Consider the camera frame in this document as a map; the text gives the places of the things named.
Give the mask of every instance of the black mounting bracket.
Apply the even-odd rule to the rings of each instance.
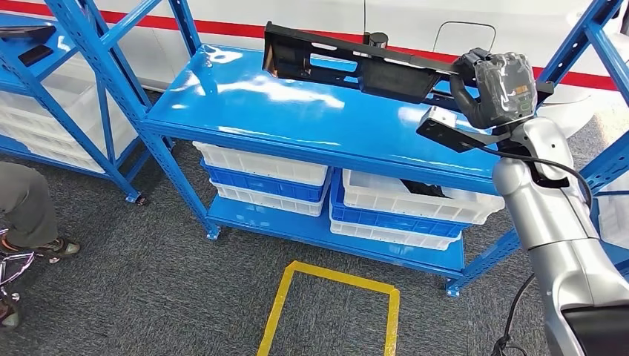
[[[263,69],[282,79],[316,82],[360,90],[390,99],[437,105],[460,112],[452,96],[435,90],[452,74],[475,88],[473,77],[463,68],[446,62],[387,50],[377,44],[362,44],[320,36],[268,22],[264,33]],[[314,65],[315,55],[353,62],[353,71]],[[539,101],[553,93],[553,83],[536,83]]]

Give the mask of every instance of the shelf top surface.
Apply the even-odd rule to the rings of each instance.
[[[261,69],[262,58],[258,50],[203,45],[147,121],[198,131],[207,142],[217,133],[246,136],[289,148],[455,172],[491,183],[496,157],[479,150],[458,154],[416,134],[428,105],[275,79]],[[446,83],[440,84],[447,90]],[[471,129],[461,114],[457,125]]]
[[[76,52],[74,42],[72,42],[65,30],[58,25],[57,22],[0,13],[0,24],[2,24],[2,26],[36,26],[43,24],[54,24],[56,26],[55,33],[44,43],[44,45],[51,48],[53,52],[28,67],[35,77],[40,80],[57,69],[58,66],[68,60]],[[18,60],[17,56],[20,54],[36,45],[40,45],[40,43],[27,39],[8,39],[3,43],[5,47],[8,47],[10,51],[9,54],[16,60]],[[11,88],[16,88],[16,86],[22,86],[17,77],[11,72],[0,68],[0,90],[14,91]]]

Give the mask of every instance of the yellow tape rectangle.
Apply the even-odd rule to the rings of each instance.
[[[326,278],[328,280],[334,280],[336,282],[349,284],[359,288],[368,289],[370,291],[378,291],[380,293],[389,295],[389,313],[386,319],[386,337],[384,341],[384,356],[394,356],[395,347],[398,342],[398,314],[400,310],[400,292],[390,284],[377,282],[375,280],[368,280],[366,278],[352,276],[351,274],[333,271],[327,268],[309,265],[294,261],[284,269],[284,275],[280,281],[280,286],[277,288],[277,294],[275,295],[275,301],[273,302],[273,308],[271,308],[271,314],[266,321],[266,328],[264,329],[264,336],[260,342],[260,348],[257,350],[257,356],[267,356],[271,351],[271,343],[275,331],[277,330],[277,324],[280,322],[280,315],[282,314],[282,308],[286,302],[286,296],[289,293],[293,274],[295,272],[302,272],[305,274],[311,274],[316,277]]]

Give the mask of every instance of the person's leg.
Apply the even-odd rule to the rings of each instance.
[[[79,246],[58,237],[55,208],[44,176],[32,168],[0,162],[0,213],[9,221],[1,247],[73,254]]]

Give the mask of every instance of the stacked crates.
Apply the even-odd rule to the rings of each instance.
[[[318,217],[332,169],[200,142],[201,166],[223,198]]]
[[[500,197],[442,188],[447,197],[409,192],[399,180],[194,142],[219,196],[319,217],[343,236],[446,250],[471,224],[504,207]]]
[[[74,57],[42,81],[72,120],[104,154],[102,126],[96,82],[91,68]],[[116,158],[137,137],[118,105],[108,95],[113,146]],[[59,122],[34,98],[0,91],[0,135],[10,137],[32,154],[103,173],[103,169]]]
[[[446,250],[470,224],[504,207],[500,197],[442,188],[446,197],[413,194],[396,178],[335,169],[330,230],[335,234]]]

